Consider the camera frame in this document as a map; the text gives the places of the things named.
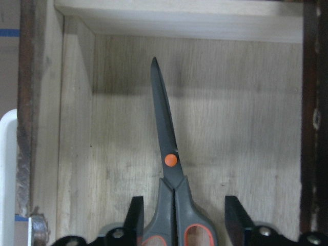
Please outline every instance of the gray scissor handle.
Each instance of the gray scissor handle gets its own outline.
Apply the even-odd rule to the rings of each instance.
[[[160,238],[164,245],[173,246],[175,218],[174,218],[174,193],[173,190],[159,179],[158,200],[154,217],[149,225],[145,228],[143,234],[143,244],[154,237]]]
[[[210,239],[210,246],[218,246],[217,234],[212,222],[201,214],[195,207],[187,176],[175,189],[175,209],[178,229],[178,244],[188,245],[187,232],[191,227],[205,229]]]

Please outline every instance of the wooden board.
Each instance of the wooden board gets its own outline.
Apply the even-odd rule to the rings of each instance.
[[[302,3],[56,0],[95,33],[302,43]]]
[[[48,232],[34,235],[43,245],[56,238],[64,18],[52,0],[22,1],[20,18],[17,201],[22,216],[45,216]]]
[[[93,240],[103,225],[123,221],[136,195],[145,198],[145,224],[152,218],[162,177],[149,81],[157,56],[183,170],[220,244],[230,244],[227,194],[237,195],[255,221],[297,238],[301,45],[94,40],[74,18],[65,21],[64,44],[57,237]]]

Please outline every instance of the wood grain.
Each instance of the wood grain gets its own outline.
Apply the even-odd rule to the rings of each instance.
[[[52,0],[22,1],[21,11],[17,132],[19,213],[44,215],[49,240],[53,241],[64,18],[54,10]],[[45,243],[44,238],[43,241],[35,238],[35,245]]]
[[[95,33],[302,43],[302,4],[232,0],[56,0]]]
[[[89,160],[94,35],[83,23],[66,18],[60,112],[57,237],[86,235],[91,224]]]
[[[317,5],[314,1],[304,3],[303,32],[303,82],[302,82],[302,136],[301,136],[301,200],[300,231],[313,229],[313,207],[315,207],[315,159],[316,130],[313,127],[313,116],[317,107],[317,54],[316,39],[318,36]]]
[[[319,3],[321,15],[319,16],[318,39],[318,110],[320,123],[317,139],[316,163],[316,198],[318,205],[317,230],[328,233],[328,3]]]
[[[124,220],[132,196],[144,196],[145,224],[152,218],[162,177],[149,81],[156,56],[183,170],[220,244],[230,245],[227,194],[297,238],[301,45],[96,35],[93,60],[93,34],[65,23],[57,237],[94,240]]]

